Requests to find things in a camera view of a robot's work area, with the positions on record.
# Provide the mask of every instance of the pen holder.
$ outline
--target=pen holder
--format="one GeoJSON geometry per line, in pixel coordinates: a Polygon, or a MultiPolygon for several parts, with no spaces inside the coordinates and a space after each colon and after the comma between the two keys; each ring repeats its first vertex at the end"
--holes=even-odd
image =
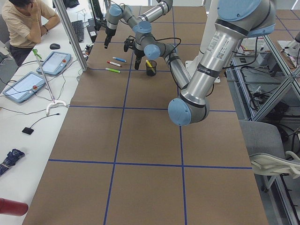
{"type": "Polygon", "coordinates": [[[153,60],[149,60],[148,62],[146,62],[146,74],[148,76],[156,75],[156,65],[157,65],[157,63],[153,60]]]}
{"type": "Polygon", "coordinates": [[[22,202],[0,198],[0,214],[23,216],[28,210],[28,205],[22,202]]]}

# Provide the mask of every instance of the red marker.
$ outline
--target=red marker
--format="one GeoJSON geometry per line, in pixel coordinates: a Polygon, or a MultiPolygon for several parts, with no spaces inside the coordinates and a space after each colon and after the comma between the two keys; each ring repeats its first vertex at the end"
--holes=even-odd
{"type": "Polygon", "coordinates": [[[107,63],[112,64],[112,65],[115,65],[115,66],[118,66],[118,67],[122,67],[122,65],[120,65],[120,64],[118,64],[118,63],[115,63],[115,62],[107,61],[107,63]]]}

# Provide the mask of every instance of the tablet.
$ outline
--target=tablet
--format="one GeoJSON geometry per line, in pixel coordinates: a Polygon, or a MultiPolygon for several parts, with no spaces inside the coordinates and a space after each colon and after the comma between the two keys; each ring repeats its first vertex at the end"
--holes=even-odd
{"type": "MultiPolygon", "coordinates": [[[[52,76],[58,75],[70,62],[71,54],[63,52],[52,52],[42,64],[45,74],[52,76]]],[[[42,73],[40,68],[37,68],[38,73],[42,73]]]]}
{"type": "Polygon", "coordinates": [[[6,89],[3,94],[9,99],[21,103],[36,93],[45,85],[45,80],[41,75],[29,72],[19,81],[6,89]]]}

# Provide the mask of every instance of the white table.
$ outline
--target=white table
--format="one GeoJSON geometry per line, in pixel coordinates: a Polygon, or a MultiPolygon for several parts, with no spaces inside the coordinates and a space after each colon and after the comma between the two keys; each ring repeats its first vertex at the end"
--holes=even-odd
{"type": "MultiPolygon", "coordinates": [[[[81,10],[83,8],[88,9],[88,7],[86,2],[80,1],[80,3],[81,4],[75,8],[67,9],[71,21],[84,20],[81,10]]],[[[84,21],[87,21],[88,18],[90,18],[90,12],[86,10],[84,21]]],[[[84,41],[80,43],[82,50],[86,45],[91,44],[86,29],[84,33],[84,41]]],[[[62,23],[51,29],[48,34],[42,37],[42,42],[35,46],[43,59],[52,52],[49,48],[52,43],[60,44],[61,48],[56,51],[70,53],[72,54],[71,60],[76,60],[62,23]]],[[[33,53],[30,53],[24,63],[34,60],[36,60],[35,56],[33,53]]],[[[35,72],[37,67],[37,63],[26,64],[18,69],[12,79],[19,80],[28,72],[35,72]]],[[[76,90],[78,84],[76,78],[79,74],[81,74],[81,67],[78,61],[73,63],[70,68],[64,72],[66,83],[60,100],[65,101],[67,104],[70,103],[76,90]]],[[[59,96],[63,83],[64,78],[62,75],[59,75],[49,82],[55,98],[59,96]]],[[[46,90],[45,87],[43,87],[37,95],[51,99],[49,91],[46,90]]],[[[49,103],[50,101],[36,96],[32,96],[22,104],[17,104],[6,97],[0,97],[1,107],[23,113],[46,109],[49,103]]],[[[25,127],[30,127],[38,119],[46,116],[45,110],[30,115],[22,115],[20,113],[0,109],[0,163],[6,158],[8,152],[14,148],[25,153],[24,158],[20,159],[15,166],[11,167],[0,177],[0,197],[30,205],[67,111],[68,108],[63,106],[51,109],[50,115],[55,113],[60,113],[60,115],[42,119],[32,127],[34,132],[31,135],[27,135],[21,131],[25,127]]],[[[21,225],[24,218],[25,216],[16,217],[0,214],[0,224],[21,225]]]]}

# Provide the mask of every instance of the red cylinder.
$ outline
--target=red cylinder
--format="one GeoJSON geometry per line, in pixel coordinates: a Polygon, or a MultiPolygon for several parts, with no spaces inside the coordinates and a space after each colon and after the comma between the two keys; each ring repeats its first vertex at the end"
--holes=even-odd
{"type": "Polygon", "coordinates": [[[22,202],[0,198],[0,214],[23,216],[28,210],[28,205],[22,202]]]}

